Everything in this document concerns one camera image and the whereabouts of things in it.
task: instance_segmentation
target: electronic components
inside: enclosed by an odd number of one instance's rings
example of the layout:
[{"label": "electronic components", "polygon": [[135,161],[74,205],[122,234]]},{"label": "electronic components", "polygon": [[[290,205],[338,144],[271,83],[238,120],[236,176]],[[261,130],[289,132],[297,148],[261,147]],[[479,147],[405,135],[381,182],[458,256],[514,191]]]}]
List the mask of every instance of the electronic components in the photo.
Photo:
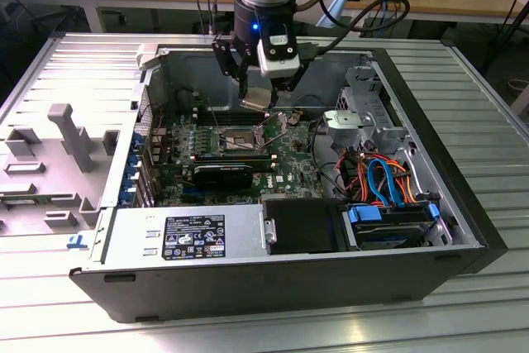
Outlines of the electronic components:
[{"label": "electronic components", "polygon": [[225,130],[220,136],[220,145],[225,150],[254,150],[255,137],[252,130]]},{"label": "electronic components", "polygon": [[312,182],[314,166],[304,150],[309,121],[296,112],[262,115],[213,115],[202,108],[193,115],[166,112],[151,138],[158,156],[153,170],[158,203],[259,203],[270,194],[320,198],[322,185],[316,179]]}]

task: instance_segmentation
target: power supply label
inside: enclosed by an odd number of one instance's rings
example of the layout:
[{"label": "power supply label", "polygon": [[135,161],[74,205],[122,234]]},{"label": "power supply label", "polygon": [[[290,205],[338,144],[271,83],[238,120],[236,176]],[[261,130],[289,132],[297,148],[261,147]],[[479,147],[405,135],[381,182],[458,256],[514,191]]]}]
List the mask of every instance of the power supply label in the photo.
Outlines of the power supply label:
[{"label": "power supply label", "polygon": [[165,260],[195,260],[226,256],[223,215],[165,218]]}]

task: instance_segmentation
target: blue latch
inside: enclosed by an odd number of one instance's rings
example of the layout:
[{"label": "blue latch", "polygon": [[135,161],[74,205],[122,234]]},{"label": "blue latch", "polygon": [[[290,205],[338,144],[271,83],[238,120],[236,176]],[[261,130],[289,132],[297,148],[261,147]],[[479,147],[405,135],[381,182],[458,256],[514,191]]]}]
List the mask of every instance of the blue latch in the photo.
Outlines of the blue latch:
[{"label": "blue latch", "polygon": [[145,138],[143,137],[142,134],[138,134],[137,132],[132,133],[132,145],[133,146],[143,145],[144,142],[145,142]]},{"label": "blue latch", "polygon": [[84,235],[82,234],[77,234],[77,235],[73,235],[69,238],[68,240],[68,244],[66,244],[66,248],[68,249],[71,249],[71,248],[88,248],[88,244],[86,242],[86,239],[84,238]]},{"label": "blue latch", "polygon": [[356,212],[355,207],[351,207],[349,211],[347,212],[349,214],[349,221],[350,223],[358,222],[360,219],[358,218],[358,213]]},{"label": "blue latch", "polygon": [[355,206],[351,207],[347,213],[350,223],[382,221],[382,214],[380,214],[379,208],[375,206]]},{"label": "blue latch", "polygon": [[441,217],[441,213],[439,212],[439,208],[437,208],[437,205],[434,203],[428,204],[428,210],[430,210],[430,214],[436,221]]},{"label": "blue latch", "polygon": [[358,206],[356,211],[361,221],[382,221],[382,215],[378,207]]},{"label": "blue latch", "polygon": [[126,157],[126,163],[128,165],[137,165],[140,162],[140,156],[138,155],[128,155]]}]

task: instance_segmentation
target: orange cable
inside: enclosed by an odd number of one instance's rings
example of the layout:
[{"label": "orange cable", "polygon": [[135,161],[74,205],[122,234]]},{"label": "orange cable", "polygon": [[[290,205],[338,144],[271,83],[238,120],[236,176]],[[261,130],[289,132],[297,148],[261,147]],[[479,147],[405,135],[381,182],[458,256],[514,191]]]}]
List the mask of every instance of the orange cable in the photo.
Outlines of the orange cable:
[{"label": "orange cable", "polygon": [[410,187],[410,177],[407,177],[407,191],[410,195],[410,200],[412,200],[412,203],[416,203],[417,200],[413,197],[412,188]]}]

